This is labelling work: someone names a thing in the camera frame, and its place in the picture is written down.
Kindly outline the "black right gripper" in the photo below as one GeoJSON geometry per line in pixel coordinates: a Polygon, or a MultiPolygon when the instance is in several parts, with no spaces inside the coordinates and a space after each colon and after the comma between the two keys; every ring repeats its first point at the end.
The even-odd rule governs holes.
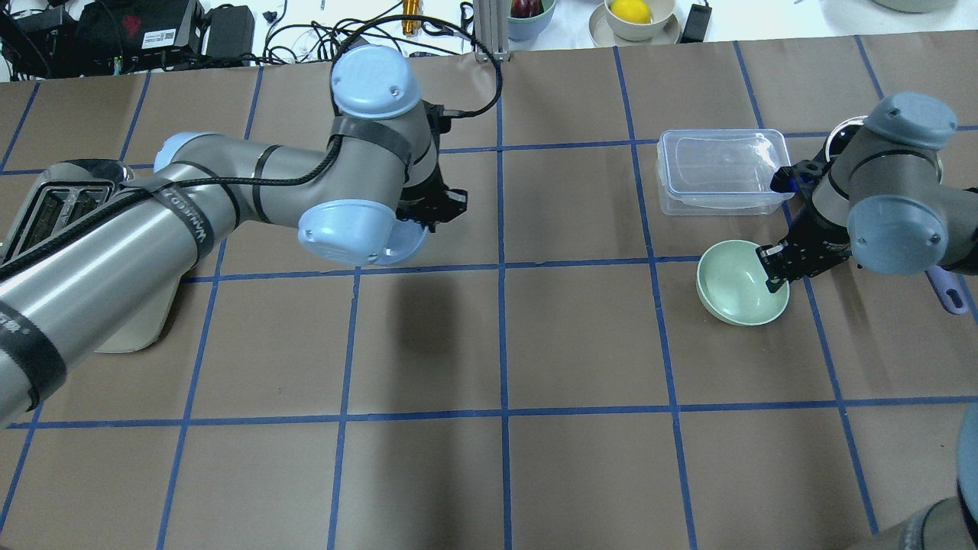
{"type": "Polygon", "coordinates": [[[755,254],[772,295],[790,282],[816,277],[852,257],[847,230],[812,205],[800,209],[782,240],[756,247],[755,254]]]}

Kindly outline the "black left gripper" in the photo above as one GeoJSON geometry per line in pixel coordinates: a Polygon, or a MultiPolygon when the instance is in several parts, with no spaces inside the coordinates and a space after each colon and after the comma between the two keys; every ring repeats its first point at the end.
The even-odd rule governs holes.
{"type": "Polygon", "coordinates": [[[468,192],[451,189],[440,167],[441,136],[451,131],[452,118],[444,105],[423,103],[431,140],[425,153],[408,171],[408,180],[397,205],[397,219],[419,224],[430,233],[436,226],[453,222],[468,210],[468,192]]]}

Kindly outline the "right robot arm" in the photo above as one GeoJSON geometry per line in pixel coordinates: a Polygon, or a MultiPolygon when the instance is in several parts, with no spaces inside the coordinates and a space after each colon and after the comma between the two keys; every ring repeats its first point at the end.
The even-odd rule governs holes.
{"type": "Polygon", "coordinates": [[[899,92],[840,123],[813,160],[780,167],[769,188],[804,203],[779,243],[756,248],[767,290],[850,257],[880,274],[975,276],[976,188],[944,185],[939,157],[957,128],[943,101],[899,92]]]}

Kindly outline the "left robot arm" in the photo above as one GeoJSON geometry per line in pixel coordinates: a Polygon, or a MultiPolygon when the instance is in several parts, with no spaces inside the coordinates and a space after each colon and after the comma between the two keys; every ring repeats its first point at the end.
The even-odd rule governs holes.
{"type": "Polygon", "coordinates": [[[438,163],[455,112],[423,101],[401,53],[340,53],[329,87],[325,152],[183,132],[150,176],[82,159],[36,178],[2,253],[4,427],[242,222],[295,228],[311,254],[367,266],[409,260],[465,213],[467,192],[445,185],[438,163]]]}

